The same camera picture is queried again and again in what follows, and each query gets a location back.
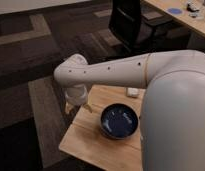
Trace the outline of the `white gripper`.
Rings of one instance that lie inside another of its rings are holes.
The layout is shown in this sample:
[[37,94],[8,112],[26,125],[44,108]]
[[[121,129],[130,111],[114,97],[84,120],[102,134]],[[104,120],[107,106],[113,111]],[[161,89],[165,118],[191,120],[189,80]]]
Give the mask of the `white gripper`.
[[74,106],[81,106],[83,104],[83,107],[86,110],[90,113],[93,112],[92,107],[86,103],[88,99],[88,92],[85,85],[76,85],[74,87],[66,88],[65,99],[68,102],[65,105],[66,114],[69,114]]

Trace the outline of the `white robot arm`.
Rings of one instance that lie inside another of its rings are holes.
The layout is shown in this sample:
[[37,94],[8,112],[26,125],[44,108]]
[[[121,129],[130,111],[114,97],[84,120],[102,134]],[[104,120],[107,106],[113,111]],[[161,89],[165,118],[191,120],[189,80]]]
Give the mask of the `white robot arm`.
[[89,85],[143,89],[143,171],[205,171],[205,53],[153,52],[97,64],[74,54],[54,78],[72,105],[87,101]]

